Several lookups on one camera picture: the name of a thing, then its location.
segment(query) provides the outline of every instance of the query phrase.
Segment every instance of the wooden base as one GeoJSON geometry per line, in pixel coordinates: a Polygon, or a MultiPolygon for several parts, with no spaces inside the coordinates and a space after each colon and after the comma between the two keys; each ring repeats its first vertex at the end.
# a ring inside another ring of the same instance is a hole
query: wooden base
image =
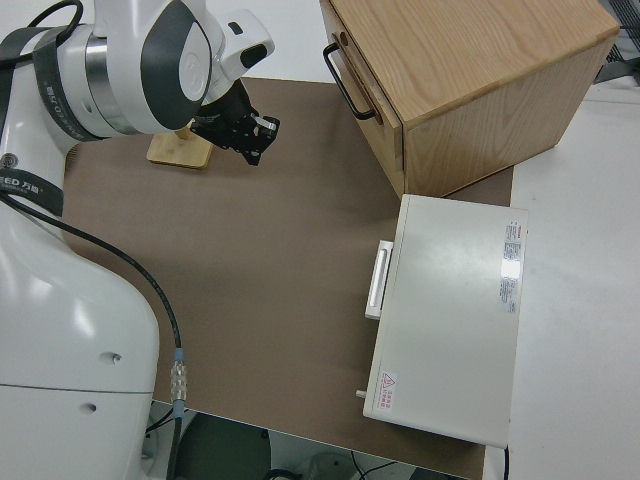
{"type": "Polygon", "coordinates": [[[185,127],[171,133],[153,136],[147,160],[152,163],[186,168],[206,168],[213,145],[185,127]]]}

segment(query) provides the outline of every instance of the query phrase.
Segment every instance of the silver connector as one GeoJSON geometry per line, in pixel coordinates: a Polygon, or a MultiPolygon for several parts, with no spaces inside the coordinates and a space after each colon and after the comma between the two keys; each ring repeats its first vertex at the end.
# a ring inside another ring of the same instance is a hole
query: silver connector
{"type": "Polygon", "coordinates": [[[171,367],[171,402],[187,399],[187,366],[182,361],[171,367]]]}

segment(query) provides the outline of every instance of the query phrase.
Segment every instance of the drawer handle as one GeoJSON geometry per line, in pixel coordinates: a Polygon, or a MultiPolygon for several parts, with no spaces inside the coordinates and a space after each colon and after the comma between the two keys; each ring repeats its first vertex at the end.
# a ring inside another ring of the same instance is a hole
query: drawer handle
{"type": "Polygon", "coordinates": [[[370,118],[375,117],[376,116],[375,110],[371,109],[366,112],[361,112],[355,106],[355,104],[353,103],[353,100],[351,100],[351,97],[349,96],[349,92],[347,92],[347,89],[345,88],[344,83],[342,83],[342,80],[340,79],[338,72],[334,68],[333,63],[331,63],[331,60],[329,59],[329,55],[331,55],[336,50],[340,50],[340,45],[334,42],[331,45],[327,45],[327,47],[322,52],[322,56],[324,57],[324,61],[327,64],[327,67],[329,67],[329,72],[331,72],[331,76],[336,81],[336,84],[338,85],[340,92],[342,92],[342,96],[347,101],[347,104],[351,109],[351,113],[353,113],[353,116],[356,117],[358,120],[368,120],[370,118]]]}

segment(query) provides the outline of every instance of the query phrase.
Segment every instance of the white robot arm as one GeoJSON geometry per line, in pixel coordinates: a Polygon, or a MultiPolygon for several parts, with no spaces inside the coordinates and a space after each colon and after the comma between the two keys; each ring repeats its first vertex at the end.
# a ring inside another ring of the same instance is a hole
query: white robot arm
{"type": "Polygon", "coordinates": [[[15,203],[60,217],[75,144],[192,118],[194,132],[257,164],[279,122],[259,116],[238,79],[274,46],[249,12],[214,17],[205,0],[95,0],[95,25],[64,0],[33,23],[64,6],[78,9],[70,27],[0,44],[0,477],[139,480],[155,316],[15,203]]]}

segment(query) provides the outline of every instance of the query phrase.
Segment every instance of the brown table mat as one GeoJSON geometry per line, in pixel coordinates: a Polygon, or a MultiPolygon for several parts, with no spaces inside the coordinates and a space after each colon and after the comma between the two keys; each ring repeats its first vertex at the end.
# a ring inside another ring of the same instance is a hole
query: brown table mat
{"type": "MultiPolygon", "coordinates": [[[[378,240],[393,240],[400,202],[340,93],[246,85],[282,121],[259,167],[219,149],[204,171],[151,164],[148,136],[85,144],[68,167],[65,220],[137,258],[172,299],[189,408],[481,478],[483,446],[365,418],[354,395],[376,338],[364,307],[378,240]]],[[[508,204],[510,172],[496,178],[470,199],[508,204]]],[[[172,337],[159,301],[127,265],[69,241],[149,299],[161,335],[155,398],[167,401],[172,337]]]]}

